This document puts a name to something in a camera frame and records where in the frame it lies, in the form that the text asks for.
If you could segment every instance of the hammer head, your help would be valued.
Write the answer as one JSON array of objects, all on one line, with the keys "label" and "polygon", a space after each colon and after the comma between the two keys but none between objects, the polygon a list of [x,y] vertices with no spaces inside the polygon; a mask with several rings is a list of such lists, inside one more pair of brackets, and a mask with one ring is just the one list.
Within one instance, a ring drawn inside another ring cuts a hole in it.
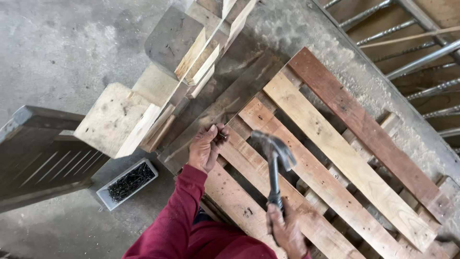
[{"label": "hammer head", "polygon": [[297,164],[289,148],[279,138],[258,130],[253,130],[251,132],[251,137],[260,140],[264,153],[269,160],[277,159],[278,157],[281,158],[281,162],[286,171],[291,170],[289,160],[291,160],[293,166]]}]

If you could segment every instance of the metal pipe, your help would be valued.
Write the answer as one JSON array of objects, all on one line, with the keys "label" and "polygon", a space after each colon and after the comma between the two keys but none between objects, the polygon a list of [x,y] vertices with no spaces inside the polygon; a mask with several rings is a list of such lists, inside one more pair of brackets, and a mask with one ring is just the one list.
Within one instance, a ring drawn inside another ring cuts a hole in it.
[{"label": "metal pipe", "polygon": [[440,70],[440,69],[446,69],[446,68],[449,68],[449,67],[453,67],[453,66],[456,66],[456,65],[458,65],[458,64],[455,63],[455,62],[445,63],[445,64],[442,64],[442,65],[435,65],[435,66],[430,66],[430,67],[423,68],[423,69],[420,69],[420,70],[415,70],[415,71],[412,71],[412,72],[409,72],[409,73],[405,73],[405,74],[403,74],[401,76],[403,77],[403,76],[407,76],[407,75],[414,74],[414,73],[425,73],[425,72],[428,72],[428,71],[436,71],[436,70]]},{"label": "metal pipe", "polygon": [[330,1],[329,3],[327,3],[323,8],[324,8],[324,9],[328,9],[328,8],[330,8],[331,6],[333,6],[333,5],[337,4],[337,3],[339,3],[340,1],[342,1],[342,0],[332,0],[332,1]]},{"label": "metal pipe", "polygon": [[450,43],[449,45],[447,46],[444,46],[416,61],[413,61],[413,62],[410,62],[409,64],[407,65],[404,65],[403,67],[400,67],[398,69],[396,69],[395,71],[389,73],[386,75],[386,77],[390,80],[392,79],[395,79],[396,77],[400,77],[401,75],[405,74],[405,73],[409,73],[410,71],[413,71],[423,65],[425,65],[426,63],[429,63],[435,59],[438,59],[440,57],[443,57],[449,53],[451,53],[452,51],[456,50],[460,48],[460,40],[456,40],[452,43]]},{"label": "metal pipe", "polygon": [[[441,29],[427,14],[425,14],[418,5],[412,0],[395,0],[395,2],[412,17],[417,19],[420,27],[425,31],[435,31]],[[442,47],[449,44],[441,35],[433,36],[434,41]],[[460,64],[460,50],[451,54],[455,61]]]},{"label": "metal pipe", "polygon": [[432,94],[435,94],[435,93],[439,93],[442,90],[444,90],[446,88],[449,88],[451,86],[457,85],[457,84],[460,84],[460,77],[458,77],[458,78],[456,78],[454,80],[444,82],[444,83],[439,84],[437,86],[425,89],[425,90],[420,91],[418,93],[408,95],[406,98],[408,100],[413,100],[413,99],[417,99],[417,98],[420,98],[420,97],[426,97],[426,96],[429,96],[429,95],[432,95]]},{"label": "metal pipe", "polygon": [[367,16],[375,13],[376,11],[382,9],[382,8],[385,8],[385,7],[388,7],[390,6],[390,4],[392,3],[392,0],[385,0],[381,3],[379,3],[378,5],[374,6],[374,7],[371,7],[367,10],[365,10],[364,12],[361,12],[359,14],[357,14],[356,16],[342,22],[341,24],[339,24],[339,27],[343,28],[345,31],[349,30],[351,27],[353,26],[350,26],[348,28],[344,28],[345,26],[348,26],[350,24],[352,24],[353,22],[356,22],[356,21],[362,21],[364,18],[366,18]]},{"label": "metal pipe", "polygon": [[458,136],[460,135],[460,127],[441,130],[441,131],[438,131],[438,133],[443,138]]},{"label": "metal pipe", "polygon": [[401,30],[401,29],[404,29],[404,28],[406,28],[406,27],[409,27],[410,25],[413,25],[413,24],[415,24],[415,23],[417,23],[417,20],[415,20],[414,18],[412,18],[412,19],[410,19],[410,20],[408,20],[408,21],[406,21],[406,22],[404,22],[404,23],[402,23],[402,24],[399,24],[399,25],[396,25],[396,26],[391,27],[391,28],[389,28],[389,29],[386,29],[386,30],[384,30],[384,31],[381,31],[381,32],[379,32],[379,33],[377,33],[377,34],[375,34],[375,35],[373,35],[373,36],[370,36],[369,38],[364,39],[364,40],[358,41],[358,42],[356,43],[356,45],[360,46],[360,45],[365,44],[365,43],[368,43],[368,42],[370,42],[370,41],[379,39],[379,38],[381,38],[381,37],[384,37],[384,36],[387,36],[387,35],[389,35],[389,34],[392,34],[392,33],[395,32],[395,31],[399,31],[399,30]]},{"label": "metal pipe", "polygon": [[392,59],[392,58],[399,57],[399,56],[402,56],[402,55],[405,55],[405,54],[408,54],[408,53],[416,52],[416,51],[419,51],[421,49],[429,48],[429,47],[432,47],[434,45],[436,45],[436,43],[434,41],[428,41],[428,42],[425,42],[425,43],[423,43],[423,44],[421,44],[419,46],[408,48],[408,49],[405,49],[405,50],[403,50],[401,52],[398,52],[398,53],[393,53],[393,54],[386,55],[386,56],[383,56],[383,57],[378,57],[376,59],[373,59],[372,61],[374,63],[381,62],[381,61],[384,61],[384,60],[387,60],[387,59]]},{"label": "metal pipe", "polygon": [[458,115],[458,112],[460,112],[460,105],[423,114],[423,118],[428,119],[428,118],[435,118],[435,117]]}]

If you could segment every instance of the white plastic tray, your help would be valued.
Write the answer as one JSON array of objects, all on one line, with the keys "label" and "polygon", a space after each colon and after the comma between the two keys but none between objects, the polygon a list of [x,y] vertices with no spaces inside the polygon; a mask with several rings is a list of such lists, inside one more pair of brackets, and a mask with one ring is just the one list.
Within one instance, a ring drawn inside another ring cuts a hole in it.
[{"label": "white plastic tray", "polygon": [[[150,179],[148,182],[146,182],[144,185],[142,185],[141,187],[139,187],[137,190],[135,190],[132,194],[130,194],[128,197],[126,197],[124,200],[120,201],[120,202],[114,202],[112,201],[112,198],[110,197],[109,195],[109,191],[107,190],[107,186],[113,184],[114,182],[116,182],[118,179],[120,179],[122,176],[124,176],[125,174],[131,172],[131,170],[133,170],[134,168],[136,168],[138,165],[142,164],[142,163],[146,163],[147,166],[150,168],[150,170],[152,170],[152,172],[155,174],[155,176]],[[115,209],[118,205],[120,205],[121,203],[123,203],[124,201],[126,201],[129,197],[133,196],[136,192],[138,192],[140,189],[144,188],[144,186],[146,186],[147,184],[149,184],[151,181],[155,180],[155,178],[158,177],[158,171],[155,169],[155,167],[153,167],[152,163],[146,159],[146,158],[143,158],[141,160],[139,160],[137,163],[135,163],[133,166],[131,166],[130,168],[128,168],[126,171],[124,171],[122,174],[120,174],[119,176],[117,176],[115,179],[113,179],[112,181],[110,181],[108,184],[104,185],[102,188],[100,188],[96,193],[98,194],[99,198],[101,198],[102,202],[107,206],[107,208],[109,209],[109,211],[112,211],[113,209]]]}]

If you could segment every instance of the reddish wooden plank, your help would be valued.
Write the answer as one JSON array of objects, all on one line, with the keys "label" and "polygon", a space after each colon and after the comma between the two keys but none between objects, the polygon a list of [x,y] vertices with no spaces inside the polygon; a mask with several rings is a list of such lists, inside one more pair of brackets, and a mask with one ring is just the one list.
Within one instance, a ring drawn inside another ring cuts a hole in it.
[{"label": "reddish wooden plank", "polygon": [[453,207],[447,196],[393,143],[388,134],[306,47],[288,64],[440,223],[452,216]]}]

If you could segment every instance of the hand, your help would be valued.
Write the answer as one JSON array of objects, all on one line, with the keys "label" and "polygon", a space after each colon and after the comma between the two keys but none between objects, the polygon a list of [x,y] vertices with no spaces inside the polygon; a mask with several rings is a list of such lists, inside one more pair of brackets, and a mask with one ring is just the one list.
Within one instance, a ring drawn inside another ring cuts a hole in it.
[{"label": "hand", "polygon": [[[218,135],[218,132],[225,135],[226,138]],[[217,155],[228,141],[230,136],[229,130],[222,123],[211,125],[208,128],[202,127],[190,144],[190,155],[188,165],[195,167],[205,173],[209,173],[216,164]]]},{"label": "hand", "polygon": [[302,259],[308,249],[304,235],[300,232],[297,212],[288,203],[286,197],[282,197],[281,200],[284,206],[284,219],[278,206],[267,205],[268,234],[273,235],[276,244],[286,251],[289,259]]}]

